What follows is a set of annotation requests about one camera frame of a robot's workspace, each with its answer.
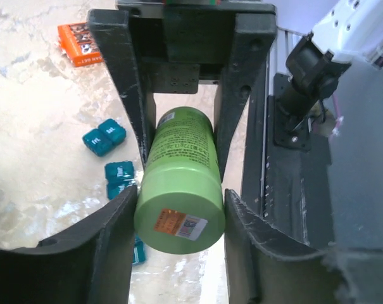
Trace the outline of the teal two-day pill organizer piece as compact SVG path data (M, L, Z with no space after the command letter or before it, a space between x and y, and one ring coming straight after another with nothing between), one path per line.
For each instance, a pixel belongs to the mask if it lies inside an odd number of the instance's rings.
M126 130L116 120L109 118L86 133L82 140L96 156L103 157L124 142L126 136Z

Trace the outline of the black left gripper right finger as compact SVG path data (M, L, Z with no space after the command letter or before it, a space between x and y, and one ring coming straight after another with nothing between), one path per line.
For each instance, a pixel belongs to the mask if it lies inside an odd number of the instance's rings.
M383 249L316 250L225 190L229 303L383 303Z

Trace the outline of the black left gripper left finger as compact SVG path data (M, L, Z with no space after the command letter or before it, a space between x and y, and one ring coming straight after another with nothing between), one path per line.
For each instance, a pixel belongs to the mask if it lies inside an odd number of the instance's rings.
M0 250L0 303L127 303L137 187L43 239Z

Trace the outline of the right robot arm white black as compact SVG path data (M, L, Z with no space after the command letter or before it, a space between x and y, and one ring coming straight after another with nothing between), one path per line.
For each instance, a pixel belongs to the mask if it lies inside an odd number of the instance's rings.
M194 94L215 84L214 135L224 171L242 111L277 35L276 8L262 1L117 1L92 9L87 26L148 159L154 94ZM352 60L383 65L383 1L339 1L286 59L291 81L279 98L283 134L336 90Z

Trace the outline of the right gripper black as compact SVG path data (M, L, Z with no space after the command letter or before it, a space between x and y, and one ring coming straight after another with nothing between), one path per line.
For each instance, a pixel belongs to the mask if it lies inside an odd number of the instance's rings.
M142 166L156 130L153 93L194 94L199 84L216 84L214 135L223 179L230 143L277 33L275 6L117 1L116 7L91 9L87 24L135 133Z

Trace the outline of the teal five-day pill organizer strip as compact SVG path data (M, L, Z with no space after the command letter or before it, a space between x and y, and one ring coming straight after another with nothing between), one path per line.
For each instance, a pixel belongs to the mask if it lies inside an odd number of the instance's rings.
M136 185L134 165L131 161L107 163L104 166L104 176L107 181L106 194L109 200L115 198L127 187ZM136 235L132 265L138 265L145 261L145 244L140 237Z

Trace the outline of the green pill bottle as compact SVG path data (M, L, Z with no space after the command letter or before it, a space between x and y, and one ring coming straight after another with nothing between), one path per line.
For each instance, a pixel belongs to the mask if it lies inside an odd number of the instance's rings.
M178 107L162 116L141 183L139 207L206 220L223 212L213 131L203 112Z

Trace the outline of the green pill bottle cap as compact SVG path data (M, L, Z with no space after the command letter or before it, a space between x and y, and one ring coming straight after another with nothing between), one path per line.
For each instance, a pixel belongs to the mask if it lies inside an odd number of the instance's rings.
M209 248L225 230L220 181L186 168L146 173L134 227L145 244L164 253L185 255Z

